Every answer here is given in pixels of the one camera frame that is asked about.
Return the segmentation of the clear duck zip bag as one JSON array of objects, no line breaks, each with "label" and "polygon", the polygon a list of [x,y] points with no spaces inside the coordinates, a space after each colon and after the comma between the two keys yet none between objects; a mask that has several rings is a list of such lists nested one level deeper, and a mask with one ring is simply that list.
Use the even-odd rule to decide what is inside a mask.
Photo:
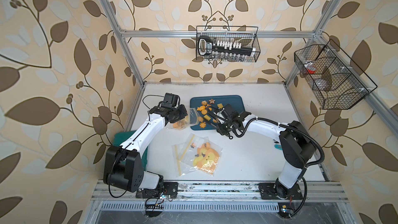
[{"label": "clear duck zip bag", "polygon": [[172,127],[177,130],[183,130],[185,128],[198,124],[200,122],[199,118],[199,112],[194,108],[190,108],[189,110],[187,110],[187,116],[184,119],[173,123]]}]

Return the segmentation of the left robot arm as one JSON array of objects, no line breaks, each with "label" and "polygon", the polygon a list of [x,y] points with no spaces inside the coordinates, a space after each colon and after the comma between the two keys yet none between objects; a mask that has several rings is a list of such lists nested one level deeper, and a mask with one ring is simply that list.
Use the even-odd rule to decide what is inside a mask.
[{"label": "left robot arm", "polygon": [[163,177],[143,168],[142,156],[155,136],[168,123],[176,123],[188,115],[180,97],[166,93],[163,100],[148,111],[147,118],[135,133],[119,146],[111,146],[105,156],[103,182],[109,187],[137,192],[162,190]]}]

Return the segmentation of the black tongs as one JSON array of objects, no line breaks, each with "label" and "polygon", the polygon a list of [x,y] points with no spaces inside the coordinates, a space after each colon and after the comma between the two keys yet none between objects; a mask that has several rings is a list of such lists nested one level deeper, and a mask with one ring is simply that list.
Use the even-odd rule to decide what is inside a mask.
[{"label": "black tongs", "polygon": [[207,110],[207,115],[209,115],[213,120],[216,120],[217,124],[211,123],[208,120],[206,120],[206,122],[214,126],[214,128],[220,135],[226,136],[230,140],[232,140],[233,136],[230,134],[230,132],[232,131],[232,124],[223,117],[216,115],[212,110],[210,110],[209,106],[207,106],[205,109]]}]

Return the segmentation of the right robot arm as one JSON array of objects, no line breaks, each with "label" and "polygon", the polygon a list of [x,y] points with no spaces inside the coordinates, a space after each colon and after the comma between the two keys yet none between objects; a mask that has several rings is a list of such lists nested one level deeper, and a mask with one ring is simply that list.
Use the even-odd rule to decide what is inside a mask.
[{"label": "right robot arm", "polygon": [[281,199],[287,198],[308,167],[324,161],[321,146],[298,121],[279,123],[250,112],[238,113],[229,104],[217,107],[212,114],[220,120],[216,126],[217,132],[229,139],[234,136],[242,138],[247,132],[253,132],[267,136],[281,145],[286,162],[272,190]]}]

